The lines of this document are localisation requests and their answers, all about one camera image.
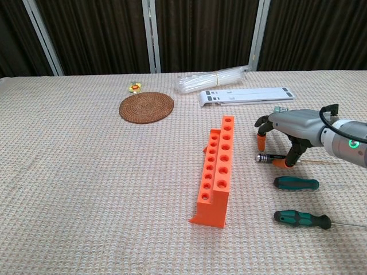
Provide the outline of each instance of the green indicator light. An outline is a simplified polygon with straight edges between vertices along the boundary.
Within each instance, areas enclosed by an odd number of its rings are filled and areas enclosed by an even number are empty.
[[[359,145],[360,145],[360,142],[357,142],[357,141],[352,140],[352,139],[350,139],[350,140],[349,140],[349,147],[350,147],[350,148],[355,149],[355,148],[357,148]]]

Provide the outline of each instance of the dark curtain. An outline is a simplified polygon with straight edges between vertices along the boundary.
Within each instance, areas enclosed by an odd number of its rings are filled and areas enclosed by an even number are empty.
[[[0,78],[51,75],[22,0],[0,0]]]
[[[66,75],[150,73],[137,0],[36,0]]]
[[[365,0],[272,0],[258,70],[365,70],[366,43]]]
[[[246,65],[259,0],[156,0],[162,72]]]

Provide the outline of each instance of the small screwdriver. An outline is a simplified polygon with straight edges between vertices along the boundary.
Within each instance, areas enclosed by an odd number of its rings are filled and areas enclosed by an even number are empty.
[[[295,176],[280,176],[274,179],[275,187],[285,190],[301,190],[319,188],[319,182],[315,179],[301,179]]]
[[[347,223],[331,222],[331,219],[327,215],[322,215],[320,217],[313,216],[310,213],[301,213],[296,210],[285,210],[277,211],[274,213],[274,220],[277,222],[288,223],[297,227],[299,225],[305,226],[319,226],[322,229],[329,229],[331,225],[344,225],[353,227],[363,227],[363,225],[349,225]]]

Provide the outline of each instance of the small yellow object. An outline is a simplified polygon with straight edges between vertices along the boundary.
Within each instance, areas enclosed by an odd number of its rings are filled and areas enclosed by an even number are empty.
[[[132,82],[128,87],[130,93],[139,93],[142,89],[142,84],[140,82]]]

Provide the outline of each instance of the black cable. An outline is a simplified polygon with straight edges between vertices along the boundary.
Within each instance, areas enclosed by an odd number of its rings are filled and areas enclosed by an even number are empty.
[[[340,135],[340,136],[342,136],[344,138],[352,139],[355,142],[360,142],[360,143],[366,143],[367,144],[367,139],[363,139],[363,138],[358,137],[358,136],[349,135],[348,133],[345,133],[343,131],[340,131],[339,129],[336,129],[334,126],[332,126],[330,124],[330,122],[328,122],[325,119],[325,116],[323,115],[323,113],[325,113],[325,112],[331,112],[331,115],[332,116],[336,116],[338,114],[338,107],[339,107],[338,104],[333,104],[333,105],[329,105],[329,106],[325,106],[325,107],[322,107],[321,108],[321,110],[319,112],[319,115],[320,115],[320,118],[321,118],[322,122],[325,124],[326,128],[329,128],[334,133],[337,133],[338,135]]]

